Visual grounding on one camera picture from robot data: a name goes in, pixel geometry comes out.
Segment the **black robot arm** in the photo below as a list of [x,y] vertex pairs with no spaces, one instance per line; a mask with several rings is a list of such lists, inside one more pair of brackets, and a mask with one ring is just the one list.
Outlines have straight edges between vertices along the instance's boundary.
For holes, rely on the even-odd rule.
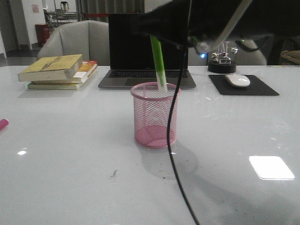
[[134,34],[208,52],[225,40],[300,34],[298,0],[172,0],[131,20]]

